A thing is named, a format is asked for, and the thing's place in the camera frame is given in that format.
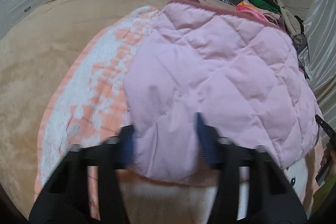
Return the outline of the person's right hand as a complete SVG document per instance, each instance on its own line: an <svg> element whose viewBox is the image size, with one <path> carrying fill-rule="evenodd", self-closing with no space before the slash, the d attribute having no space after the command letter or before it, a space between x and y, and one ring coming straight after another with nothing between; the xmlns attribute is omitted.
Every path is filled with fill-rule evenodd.
<svg viewBox="0 0 336 224"><path fill-rule="evenodd" d="M327 159L331 157L332 159L332 165L329 170L329 175L334 176L336 173L336 153L333 145L329 142L326 145L326 149L324 150L323 158L321 160L321 167L325 166L327 163Z"/></svg>

